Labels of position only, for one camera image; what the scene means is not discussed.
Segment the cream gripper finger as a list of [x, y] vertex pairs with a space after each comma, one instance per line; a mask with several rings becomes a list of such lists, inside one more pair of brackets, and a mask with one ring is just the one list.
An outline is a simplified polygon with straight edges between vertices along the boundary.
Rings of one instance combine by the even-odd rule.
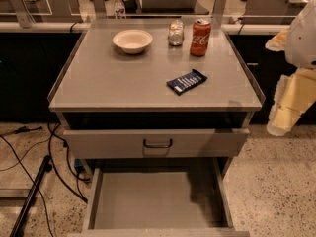
[[316, 71], [297, 69], [291, 76], [282, 75], [276, 84], [267, 132], [284, 136], [316, 102]]
[[271, 39], [265, 44], [265, 48], [270, 51], [284, 51], [286, 45], [288, 29], [284, 29], [274, 35]]

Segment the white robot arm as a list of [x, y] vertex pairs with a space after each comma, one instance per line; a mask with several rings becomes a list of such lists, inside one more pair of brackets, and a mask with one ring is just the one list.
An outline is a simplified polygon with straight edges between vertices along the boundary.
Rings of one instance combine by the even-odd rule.
[[290, 76], [280, 76], [269, 113], [267, 132], [284, 136], [316, 102], [316, 0], [307, 3], [288, 29], [270, 39], [266, 49], [283, 50], [285, 60], [297, 68]]

